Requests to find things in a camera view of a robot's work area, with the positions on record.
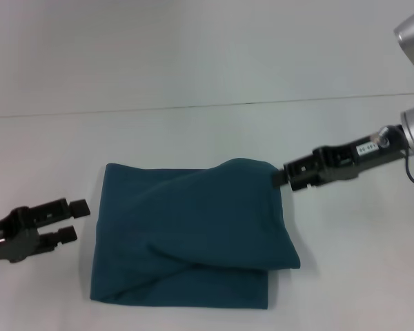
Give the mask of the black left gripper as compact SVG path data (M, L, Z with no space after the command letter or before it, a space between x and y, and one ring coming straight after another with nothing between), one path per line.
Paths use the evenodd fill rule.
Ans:
M59 244L77 240L73 226L40 234L39 228L70 218L90 215L85 199L51 201L35 207L21 206L0 220L0 260L18 263L27 257L52 252Z

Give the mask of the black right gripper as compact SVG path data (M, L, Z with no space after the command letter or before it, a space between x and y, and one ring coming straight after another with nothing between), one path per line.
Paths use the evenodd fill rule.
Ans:
M370 136L339 146L322 146L311 154L285 163L272 177L274 188L289 185L292 190L319 187L336 181L355 179L360 173L405 157L408 147L401 125L386 126L378 132L385 146Z

